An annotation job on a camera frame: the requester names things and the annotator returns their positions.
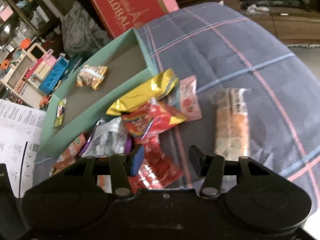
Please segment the silver purple snack bag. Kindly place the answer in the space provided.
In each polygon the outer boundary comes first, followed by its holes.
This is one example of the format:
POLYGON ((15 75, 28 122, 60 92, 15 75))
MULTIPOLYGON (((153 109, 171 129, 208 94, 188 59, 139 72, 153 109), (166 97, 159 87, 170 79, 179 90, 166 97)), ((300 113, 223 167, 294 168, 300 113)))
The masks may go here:
POLYGON ((95 125, 79 156, 108 158, 115 154, 127 155, 132 146, 132 139, 121 117, 110 121, 102 118, 95 125))

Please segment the red patterned snack packet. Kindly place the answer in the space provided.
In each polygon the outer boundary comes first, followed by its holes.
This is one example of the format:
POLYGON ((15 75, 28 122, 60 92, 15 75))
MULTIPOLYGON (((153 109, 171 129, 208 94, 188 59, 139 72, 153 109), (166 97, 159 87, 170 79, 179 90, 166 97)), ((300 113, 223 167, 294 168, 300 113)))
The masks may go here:
POLYGON ((159 136, 142 143, 144 160, 136 176, 129 177, 132 191, 140 189, 162 190, 179 180, 183 171, 161 150, 159 136))

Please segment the clear cake bar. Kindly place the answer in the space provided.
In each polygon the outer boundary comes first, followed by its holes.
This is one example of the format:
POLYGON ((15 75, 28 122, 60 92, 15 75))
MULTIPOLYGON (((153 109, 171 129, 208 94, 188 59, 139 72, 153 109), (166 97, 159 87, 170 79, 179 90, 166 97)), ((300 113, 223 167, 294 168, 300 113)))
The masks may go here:
POLYGON ((214 96, 216 106, 215 153, 227 161, 249 155, 249 120, 245 88, 225 88, 214 96))

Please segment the orange sausage snack packet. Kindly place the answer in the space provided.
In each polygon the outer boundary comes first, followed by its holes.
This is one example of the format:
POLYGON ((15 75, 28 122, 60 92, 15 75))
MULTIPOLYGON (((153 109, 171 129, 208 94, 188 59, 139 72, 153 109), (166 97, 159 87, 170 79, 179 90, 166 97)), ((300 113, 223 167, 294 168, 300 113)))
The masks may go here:
POLYGON ((64 150, 64 152, 58 157, 56 163, 49 171, 49 176, 53 176, 65 168, 73 165, 76 162, 76 156, 80 153, 81 149, 85 145, 87 139, 84 133, 78 135, 73 142, 64 150))

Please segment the red rainbow candy bag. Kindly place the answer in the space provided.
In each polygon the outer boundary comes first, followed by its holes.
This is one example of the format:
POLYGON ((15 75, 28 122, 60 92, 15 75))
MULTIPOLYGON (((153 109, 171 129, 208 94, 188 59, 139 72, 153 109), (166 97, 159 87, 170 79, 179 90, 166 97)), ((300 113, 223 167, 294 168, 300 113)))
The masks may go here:
POLYGON ((188 117, 175 107, 152 99, 129 114, 121 116, 136 143, 144 143, 185 122, 188 117))

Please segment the small yellow cartoon packet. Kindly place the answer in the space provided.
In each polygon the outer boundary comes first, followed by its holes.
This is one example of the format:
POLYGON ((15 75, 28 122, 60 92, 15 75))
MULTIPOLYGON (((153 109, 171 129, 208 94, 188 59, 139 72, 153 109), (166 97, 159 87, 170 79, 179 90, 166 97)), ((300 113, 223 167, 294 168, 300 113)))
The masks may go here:
POLYGON ((56 117, 54 120, 54 128, 57 128, 62 125, 66 104, 67 104, 66 98, 63 98, 59 101, 57 110, 56 110, 56 117))

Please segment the orange noodle snack bag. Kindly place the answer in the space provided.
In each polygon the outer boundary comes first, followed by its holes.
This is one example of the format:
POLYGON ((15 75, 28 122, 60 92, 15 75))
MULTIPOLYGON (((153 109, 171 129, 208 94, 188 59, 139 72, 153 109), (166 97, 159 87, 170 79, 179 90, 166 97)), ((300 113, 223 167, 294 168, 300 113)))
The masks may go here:
POLYGON ((89 66, 84 65, 76 77, 77 87, 91 87, 97 90, 108 71, 108 66, 89 66))

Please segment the yellow Winston snack packet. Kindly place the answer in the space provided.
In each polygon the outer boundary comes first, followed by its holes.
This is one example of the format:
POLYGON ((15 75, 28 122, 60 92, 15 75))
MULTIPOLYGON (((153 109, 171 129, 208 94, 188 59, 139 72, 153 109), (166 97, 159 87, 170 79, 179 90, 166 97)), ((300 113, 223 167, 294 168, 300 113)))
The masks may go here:
POLYGON ((123 113, 131 113, 151 99, 166 97, 178 84, 179 78, 169 68, 121 96, 112 103, 106 114, 121 116, 123 113))

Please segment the pink grapefruit candy packet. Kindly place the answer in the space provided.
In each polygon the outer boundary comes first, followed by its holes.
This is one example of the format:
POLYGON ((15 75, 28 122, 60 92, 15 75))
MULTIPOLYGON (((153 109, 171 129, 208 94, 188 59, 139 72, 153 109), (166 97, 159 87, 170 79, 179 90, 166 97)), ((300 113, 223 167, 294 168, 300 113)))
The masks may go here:
POLYGON ((202 119, 196 89, 197 78, 196 75, 192 75, 181 80, 176 90, 174 106, 188 117, 187 121, 202 119))

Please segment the mint green cardboard box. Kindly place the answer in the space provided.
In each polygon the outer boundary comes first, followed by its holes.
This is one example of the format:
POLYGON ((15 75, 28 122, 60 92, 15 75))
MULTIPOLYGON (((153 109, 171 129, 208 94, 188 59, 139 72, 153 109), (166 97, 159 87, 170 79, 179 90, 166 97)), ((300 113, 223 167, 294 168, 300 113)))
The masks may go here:
POLYGON ((105 79, 97 90, 77 87, 78 71, 75 71, 52 94, 36 156, 38 163, 56 159, 81 132, 89 130, 104 117, 114 101, 158 73, 135 29, 111 41, 85 64, 108 66, 105 79), (57 106, 63 98, 67 99, 63 122, 54 128, 57 106))

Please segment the white printed instruction sheet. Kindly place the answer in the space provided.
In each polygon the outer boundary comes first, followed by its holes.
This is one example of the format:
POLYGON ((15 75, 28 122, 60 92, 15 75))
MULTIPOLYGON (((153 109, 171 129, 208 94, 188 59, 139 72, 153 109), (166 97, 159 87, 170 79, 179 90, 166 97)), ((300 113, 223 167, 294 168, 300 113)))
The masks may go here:
POLYGON ((12 191, 23 197, 33 185, 35 158, 46 113, 1 100, 1 163, 7 167, 12 191))

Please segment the toy kitchen playset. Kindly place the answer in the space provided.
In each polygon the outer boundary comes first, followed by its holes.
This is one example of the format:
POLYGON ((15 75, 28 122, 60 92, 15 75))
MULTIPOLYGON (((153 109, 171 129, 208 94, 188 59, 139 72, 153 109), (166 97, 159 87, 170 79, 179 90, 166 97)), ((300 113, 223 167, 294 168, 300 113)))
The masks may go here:
POLYGON ((9 99, 42 109, 61 82, 82 64, 58 50, 45 49, 42 44, 23 40, 1 61, 1 85, 9 99))

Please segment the grey lace cloth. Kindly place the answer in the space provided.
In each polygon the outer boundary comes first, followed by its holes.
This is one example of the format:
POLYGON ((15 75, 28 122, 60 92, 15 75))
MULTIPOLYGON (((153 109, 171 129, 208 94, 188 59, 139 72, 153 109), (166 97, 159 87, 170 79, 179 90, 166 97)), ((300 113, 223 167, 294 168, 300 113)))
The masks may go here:
POLYGON ((106 31, 101 29, 79 2, 74 2, 61 25, 63 47, 70 57, 84 53, 92 56, 109 42, 106 31))

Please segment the red Global cardboard box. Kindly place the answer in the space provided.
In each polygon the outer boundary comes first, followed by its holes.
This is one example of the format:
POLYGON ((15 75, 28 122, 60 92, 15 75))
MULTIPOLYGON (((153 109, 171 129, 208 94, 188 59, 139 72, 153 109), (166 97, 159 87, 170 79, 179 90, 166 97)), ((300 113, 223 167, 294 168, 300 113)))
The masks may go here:
POLYGON ((176 0, 91 0, 91 3, 112 38, 179 9, 176 0))

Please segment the cluttered wooden shelf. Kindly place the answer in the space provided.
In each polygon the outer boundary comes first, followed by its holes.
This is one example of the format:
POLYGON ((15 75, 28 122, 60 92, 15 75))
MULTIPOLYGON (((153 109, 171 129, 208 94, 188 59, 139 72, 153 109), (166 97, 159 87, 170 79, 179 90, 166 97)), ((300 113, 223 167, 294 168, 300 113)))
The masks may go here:
POLYGON ((288 46, 319 46, 319 0, 177 0, 182 8, 222 2, 288 46))

